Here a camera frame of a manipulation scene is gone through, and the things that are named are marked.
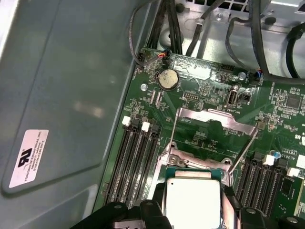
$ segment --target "side panel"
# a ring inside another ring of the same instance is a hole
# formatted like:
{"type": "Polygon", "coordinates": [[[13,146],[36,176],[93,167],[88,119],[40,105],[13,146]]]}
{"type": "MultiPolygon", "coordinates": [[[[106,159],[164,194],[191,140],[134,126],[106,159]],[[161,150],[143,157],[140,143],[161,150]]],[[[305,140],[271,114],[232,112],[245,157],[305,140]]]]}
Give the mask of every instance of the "side panel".
{"type": "MultiPolygon", "coordinates": [[[[139,2],[20,1],[0,61],[0,228],[69,228],[91,213],[133,69],[127,27],[139,2]],[[37,175],[9,188],[28,129],[49,130],[37,175]]],[[[139,12],[135,43],[154,12],[139,12]]]]}

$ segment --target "white slot latch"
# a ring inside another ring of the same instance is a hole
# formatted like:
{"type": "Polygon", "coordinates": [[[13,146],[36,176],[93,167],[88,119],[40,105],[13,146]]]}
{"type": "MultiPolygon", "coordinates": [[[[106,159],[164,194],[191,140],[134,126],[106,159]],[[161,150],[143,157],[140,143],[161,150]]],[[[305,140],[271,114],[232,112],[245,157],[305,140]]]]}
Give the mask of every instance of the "white slot latch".
{"type": "Polygon", "coordinates": [[[130,121],[131,121],[131,118],[130,118],[130,117],[124,116],[123,121],[122,121],[122,124],[123,124],[124,126],[129,126],[129,125],[130,125],[130,121]]]}
{"type": "Polygon", "coordinates": [[[300,173],[300,170],[297,168],[289,168],[287,171],[287,176],[290,177],[298,177],[300,173]]]}
{"type": "Polygon", "coordinates": [[[148,132],[148,130],[149,130],[149,125],[150,125],[150,123],[148,123],[148,122],[143,122],[143,124],[142,124],[142,130],[143,130],[144,132],[148,132]]]}
{"type": "Polygon", "coordinates": [[[274,159],[274,156],[267,154],[263,159],[263,165],[273,166],[273,164],[275,163],[274,159]]]}

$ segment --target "white label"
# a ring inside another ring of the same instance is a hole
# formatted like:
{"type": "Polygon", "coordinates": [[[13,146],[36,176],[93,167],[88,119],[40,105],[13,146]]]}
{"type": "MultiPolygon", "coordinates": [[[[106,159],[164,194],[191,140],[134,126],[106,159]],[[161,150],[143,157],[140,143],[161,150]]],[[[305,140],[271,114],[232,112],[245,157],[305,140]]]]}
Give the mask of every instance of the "white label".
{"type": "Polygon", "coordinates": [[[35,180],[48,133],[48,130],[25,132],[9,188],[35,180]]]}
{"type": "Polygon", "coordinates": [[[296,166],[299,168],[305,168],[305,156],[304,155],[299,155],[299,157],[297,158],[296,166]]]}

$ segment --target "black cable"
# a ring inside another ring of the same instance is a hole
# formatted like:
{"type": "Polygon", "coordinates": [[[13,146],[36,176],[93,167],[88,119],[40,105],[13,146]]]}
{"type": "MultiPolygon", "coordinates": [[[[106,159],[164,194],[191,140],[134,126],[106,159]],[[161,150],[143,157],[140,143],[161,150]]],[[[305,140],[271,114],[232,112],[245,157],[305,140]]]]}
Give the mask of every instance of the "black cable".
{"type": "Polygon", "coordinates": [[[290,41],[288,42],[286,49],[286,64],[291,77],[297,79],[300,78],[300,76],[295,69],[295,64],[293,60],[293,51],[295,47],[295,42],[296,42],[295,38],[290,39],[290,41]]]}
{"type": "Polygon", "coordinates": [[[242,63],[238,58],[237,56],[234,54],[233,52],[233,49],[231,47],[231,44],[230,44],[230,36],[233,32],[233,29],[234,29],[234,23],[235,22],[239,22],[239,23],[249,23],[249,20],[243,20],[243,19],[240,19],[240,18],[232,18],[230,20],[230,23],[229,23],[229,27],[228,27],[228,31],[227,31],[227,34],[226,34],[226,37],[225,37],[225,48],[227,49],[227,52],[229,54],[229,56],[243,69],[247,69],[247,67],[244,65],[244,63],[242,63]]]}
{"type": "Polygon", "coordinates": [[[288,44],[286,49],[286,64],[292,78],[300,78],[299,74],[295,69],[293,52],[294,52],[295,42],[302,37],[304,32],[305,32],[305,23],[302,23],[300,25],[293,27],[290,30],[289,34],[287,35],[288,44]]]}
{"type": "MultiPolygon", "coordinates": [[[[215,10],[216,8],[218,8],[221,4],[224,3],[225,0],[216,0],[207,10],[206,12],[203,13],[203,15],[200,17],[201,19],[205,20],[211,13],[213,10],[215,10]]],[[[196,29],[195,29],[195,32],[194,32],[194,35],[193,35],[193,39],[192,39],[192,42],[190,44],[190,46],[188,47],[187,51],[186,51],[186,56],[191,56],[194,49],[195,49],[195,46],[199,40],[199,37],[200,37],[200,33],[201,33],[201,30],[202,30],[202,25],[197,25],[196,26],[196,29]]]]}
{"type": "Polygon", "coordinates": [[[137,55],[135,54],[134,52],[134,47],[133,47],[133,40],[132,40],[132,29],[133,29],[133,21],[134,21],[134,16],[135,14],[139,11],[139,9],[141,9],[143,6],[145,6],[147,3],[152,3],[154,1],[157,1],[157,0],[149,0],[148,2],[146,3],[143,3],[141,4],[140,6],[136,7],[133,12],[132,12],[132,16],[130,17],[130,21],[129,21],[129,28],[128,28],[128,40],[129,40],[129,48],[130,48],[130,52],[132,54],[132,57],[134,58],[134,60],[137,62],[138,65],[141,65],[141,66],[145,66],[145,65],[149,65],[153,62],[155,62],[159,56],[156,56],[156,57],[153,57],[151,58],[150,60],[146,61],[146,62],[141,62],[137,55]]]}
{"type": "Polygon", "coordinates": [[[269,72],[264,54],[264,44],[261,29],[261,0],[249,0],[249,20],[251,21],[251,38],[256,60],[262,69],[264,79],[275,83],[305,84],[305,79],[284,78],[269,72]]]}
{"type": "Polygon", "coordinates": [[[157,44],[160,37],[162,24],[164,22],[165,13],[166,13],[166,0],[161,0],[160,6],[156,14],[156,18],[152,26],[152,31],[147,42],[147,47],[149,48],[157,49],[157,44]]]}
{"type": "Polygon", "coordinates": [[[177,53],[177,43],[176,43],[176,32],[173,22],[173,17],[171,13],[171,3],[170,0],[166,0],[167,18],[170,29],[170,39],[171,39],[171,50],[173,53],[177,53]]]}
{"type": "Polygon", "coordinates": [[[181,31],[180,31],[179,21],[178,21],[178,17],[177,17],[175,1],[174,0],[168,0],[168,1],[169,1],[169,11],[171,14],[171,18],[173,20],[177,54],[182,54],[181,31]]]}

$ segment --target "usb port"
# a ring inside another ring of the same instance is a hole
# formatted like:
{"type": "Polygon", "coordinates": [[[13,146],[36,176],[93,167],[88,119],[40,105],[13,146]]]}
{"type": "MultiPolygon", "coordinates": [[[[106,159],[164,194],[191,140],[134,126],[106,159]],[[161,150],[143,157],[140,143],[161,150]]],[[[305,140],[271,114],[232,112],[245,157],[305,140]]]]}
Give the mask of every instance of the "usb port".
{"type": "Polygon", "coordinates": [[[228,105],[235,105],[237,100],[237,91],[231,90],[228,94],[227,104],[228,105]]]}

